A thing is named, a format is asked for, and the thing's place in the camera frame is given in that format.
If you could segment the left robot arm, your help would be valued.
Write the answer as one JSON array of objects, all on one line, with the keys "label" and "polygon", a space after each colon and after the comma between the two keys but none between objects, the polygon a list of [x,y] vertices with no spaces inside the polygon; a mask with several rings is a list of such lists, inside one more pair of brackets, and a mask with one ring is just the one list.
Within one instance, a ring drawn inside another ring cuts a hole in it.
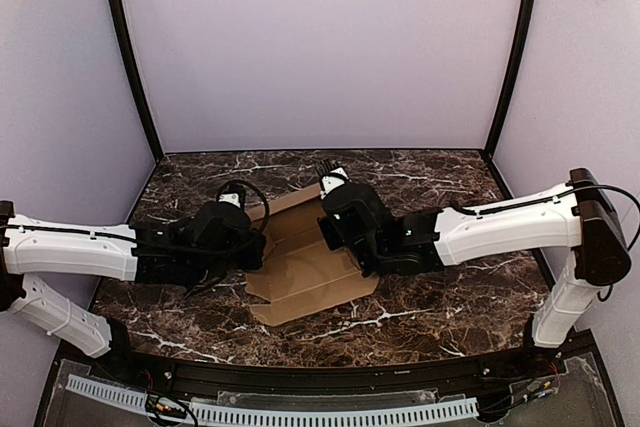
[{"label": "left robot arm", "polygon": [[261,267],[266,237],[237,195],[168,224],[83,226],[36,220],[1,203],[1,309],[100,358],[127,353],[126,327],[88,312],[48,286],[44,273],[174,285],[196,294],[233,269]]}]

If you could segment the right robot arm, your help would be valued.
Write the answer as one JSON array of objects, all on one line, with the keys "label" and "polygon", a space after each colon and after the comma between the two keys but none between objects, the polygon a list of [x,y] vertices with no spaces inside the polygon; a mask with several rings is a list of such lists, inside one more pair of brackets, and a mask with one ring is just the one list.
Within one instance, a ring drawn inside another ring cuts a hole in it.
[{"label": "right robot arm", "polygon": [[630,251],[613,187],[586,168],[566,183],[526,197],[480,206],[451,204],[403,217],[392,214],[376,190],[351,180],[332,162],[318,167],[324,215],[318,224],[330,250],[346,248],[363,276],[413,276],[516,251],[565,247],[568,255],[550,297],[534,314],[527,340],[560,347],[603,288],[631,270]]}]

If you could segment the brown cardboard box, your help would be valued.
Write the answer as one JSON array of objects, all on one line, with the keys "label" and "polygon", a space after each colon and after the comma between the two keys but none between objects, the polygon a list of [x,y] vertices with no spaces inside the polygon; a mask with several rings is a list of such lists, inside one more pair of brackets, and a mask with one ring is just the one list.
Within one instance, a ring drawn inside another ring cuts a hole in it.
[{"label": "brown cardboard box", "polygon": [[377,276],[363,277],[349,251],[327,247],[318,185],[269,205],[263,266],[246,274],[245,291],[264,301],[249,307],[257,321],[279,326],[374,293]]}]

